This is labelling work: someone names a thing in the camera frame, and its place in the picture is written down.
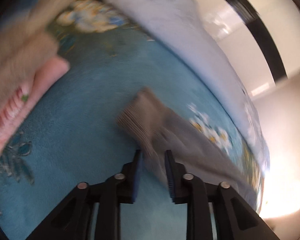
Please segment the grey knitted sweater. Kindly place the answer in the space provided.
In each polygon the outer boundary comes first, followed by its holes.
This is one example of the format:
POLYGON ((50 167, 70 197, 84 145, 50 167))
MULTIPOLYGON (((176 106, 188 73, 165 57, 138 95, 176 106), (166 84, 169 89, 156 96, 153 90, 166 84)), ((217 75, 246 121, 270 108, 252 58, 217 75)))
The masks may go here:
POLYGON ((149 88, 140 90, 117 118, 117 124, 140 146, 146 167, 167 183, 165 152, 202 181, 227 181, 253 208, 257 193, 225 152, 189 121, 166 107, 149 88))

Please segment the teal floral bed blanket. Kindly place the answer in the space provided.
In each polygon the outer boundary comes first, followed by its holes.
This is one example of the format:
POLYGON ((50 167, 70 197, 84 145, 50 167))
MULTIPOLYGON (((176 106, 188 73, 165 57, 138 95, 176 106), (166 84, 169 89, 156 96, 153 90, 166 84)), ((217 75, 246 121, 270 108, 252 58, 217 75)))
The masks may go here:
POLYGON ((261 202, 262 174, 245 139, 214 94, 238 76, 209 35, 186 61, 128 24, 80 33, 53 22, 70 70, 38 102, 0 159, 0 226, 25 239, 79 182, 103 182, 131 161, 136 141, 116 119, 143 87, 198 129, 223 157, 223 170, 241 172, 243 196, 261 202))

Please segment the pink folded garment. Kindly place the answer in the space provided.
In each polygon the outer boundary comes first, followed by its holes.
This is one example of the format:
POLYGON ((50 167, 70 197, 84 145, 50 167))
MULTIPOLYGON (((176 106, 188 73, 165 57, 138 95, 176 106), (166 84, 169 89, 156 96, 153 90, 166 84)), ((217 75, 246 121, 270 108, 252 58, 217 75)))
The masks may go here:
POLYGON ((54 56, 17 88, 0 113, 0 156, 9 139, 41 97, 69 69, 70 64, 66 59, 54 56))

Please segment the beige folded garment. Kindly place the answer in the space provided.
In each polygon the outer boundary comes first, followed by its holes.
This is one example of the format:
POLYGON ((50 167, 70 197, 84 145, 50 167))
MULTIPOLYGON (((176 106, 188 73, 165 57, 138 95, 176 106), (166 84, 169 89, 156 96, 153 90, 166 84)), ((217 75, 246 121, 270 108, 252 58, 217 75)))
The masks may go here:
POLYGON ((72 0, 13 0, 0 20, 0 112, 21 89, 28 95, 34 75, 56 55, 58 43, 46 26, 72 0))

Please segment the white black-striped wardrobe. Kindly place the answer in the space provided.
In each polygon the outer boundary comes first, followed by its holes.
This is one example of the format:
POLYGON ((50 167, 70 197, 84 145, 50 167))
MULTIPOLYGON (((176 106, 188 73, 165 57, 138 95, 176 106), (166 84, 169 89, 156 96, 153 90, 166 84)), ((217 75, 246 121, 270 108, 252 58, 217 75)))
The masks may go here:
POLYGON ((293 0, 218 0, 204 23, 253 100, 300 73, 300 9, 293 0))

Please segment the light blue floral quilt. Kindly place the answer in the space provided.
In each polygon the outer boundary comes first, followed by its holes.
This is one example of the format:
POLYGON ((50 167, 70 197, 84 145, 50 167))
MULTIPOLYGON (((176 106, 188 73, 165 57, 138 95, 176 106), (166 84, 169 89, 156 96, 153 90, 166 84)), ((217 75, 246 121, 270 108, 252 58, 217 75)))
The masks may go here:
POLYGON ((242 81, 205 31, 195 0, 104 0, 177 54, 205 83, 240 131, 263 171, 270 156, 258 113, 242 81))

